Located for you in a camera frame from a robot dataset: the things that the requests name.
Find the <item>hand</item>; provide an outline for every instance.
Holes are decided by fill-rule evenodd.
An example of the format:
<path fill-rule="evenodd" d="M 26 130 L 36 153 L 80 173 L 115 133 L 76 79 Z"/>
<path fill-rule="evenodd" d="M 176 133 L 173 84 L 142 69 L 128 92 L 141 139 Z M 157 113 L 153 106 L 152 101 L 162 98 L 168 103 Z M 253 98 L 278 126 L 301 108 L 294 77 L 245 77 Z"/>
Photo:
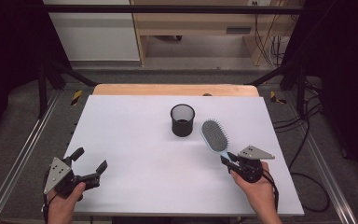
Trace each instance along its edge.
<path fill-rule="evenodd" d="M 84 192 L 85 188 L 85 183 L 79 183 L 67 199 L 64 199 L 63 197 L 57 195 L 57 192 L 52 189 L 48 193 L 48 201 L 52 199 L 48 209 L 48 223 L 72 223 L 72 216 L 74 215 L 75 204 Z"/>
<path fill-rule="evenodd" d="M 269 172 L 269 165 L 263 161 L 261 163 L 263 169 Z M 264 176 L 255 183 L 249 183 L 235 171 L 231 170 L 230 173 L 235 183 L 245 192 L 249 204 L 262 223 L 281 223 L 275 210 L 273 187 Z"/>

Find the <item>metal bracket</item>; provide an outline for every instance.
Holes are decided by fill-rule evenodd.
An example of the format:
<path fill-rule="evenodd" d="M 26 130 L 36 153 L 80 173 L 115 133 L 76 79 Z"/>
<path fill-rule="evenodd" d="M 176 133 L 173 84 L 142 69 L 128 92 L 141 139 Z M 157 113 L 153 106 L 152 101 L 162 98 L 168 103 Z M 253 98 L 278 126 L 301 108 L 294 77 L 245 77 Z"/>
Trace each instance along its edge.
<path fill-rule="evenodd" d="M 54 189 L 58 183 L 70 172 L 72 168 L 66 165 L 63 161 L 55 157 L 48 173 L 48 180 L 43 193 L 48 194 L 49 191 Z"/>
<path fill-rule="evenodd" d="M 275 156 L 261 150 L 258 147 L 248 146 L 238 153 L 239 157 L 248 159 L 248 160 L 272 160 L 275 159 Z"/>

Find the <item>wall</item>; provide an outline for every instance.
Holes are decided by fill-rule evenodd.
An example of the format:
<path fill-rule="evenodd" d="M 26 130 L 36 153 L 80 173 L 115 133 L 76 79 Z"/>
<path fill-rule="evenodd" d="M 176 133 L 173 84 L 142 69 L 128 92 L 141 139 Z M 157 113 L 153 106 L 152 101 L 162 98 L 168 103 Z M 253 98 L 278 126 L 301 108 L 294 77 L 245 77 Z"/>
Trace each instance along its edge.
<path fill-rule="evenodd" d="M 44 0 L 45 4 L 129 5 L 127 0 Z M 70 61 L 139 61 L 131 14 L 50 13 Z"/>

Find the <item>table surface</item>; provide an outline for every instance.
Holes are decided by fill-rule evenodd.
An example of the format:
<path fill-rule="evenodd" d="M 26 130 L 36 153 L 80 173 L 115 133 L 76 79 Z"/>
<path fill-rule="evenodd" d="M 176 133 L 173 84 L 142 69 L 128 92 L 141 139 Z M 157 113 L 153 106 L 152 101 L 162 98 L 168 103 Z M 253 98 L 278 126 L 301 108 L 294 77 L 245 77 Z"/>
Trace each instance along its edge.
<path fill-rule="evenodd" d="M 181 103 L 196 111 L 193 133 L 184 138 L 172 133 L 169 115 Z M 85 148 L 73 163 L 76 175 L 94 173 L 103 160 L 108 168 L 101 186 L 84 193 L 76 213 L 253 216 L 245 194 L 200 136 L 206 119 L 222 124 L 229 137 L 228 151 L 236 154 L 253 145 L 275 155 L 268 164 L 280 191 L 278 212 L 304 214 L 263 98 L 184 95 L 89 97 L 66 156 Z"/>

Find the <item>hairbrush bristles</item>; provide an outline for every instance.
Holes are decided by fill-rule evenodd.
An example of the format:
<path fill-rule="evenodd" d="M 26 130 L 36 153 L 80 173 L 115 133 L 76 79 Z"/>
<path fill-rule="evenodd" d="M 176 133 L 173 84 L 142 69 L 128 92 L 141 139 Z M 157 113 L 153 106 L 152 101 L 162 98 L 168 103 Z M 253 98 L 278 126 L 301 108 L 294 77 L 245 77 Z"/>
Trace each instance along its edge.
<path fill-rule="evenodd" d="M 207 119 L 202 123 L 200 132 L 210 150 L 220 153 L 227 149 L 227 135 L 218 121 Z"/>

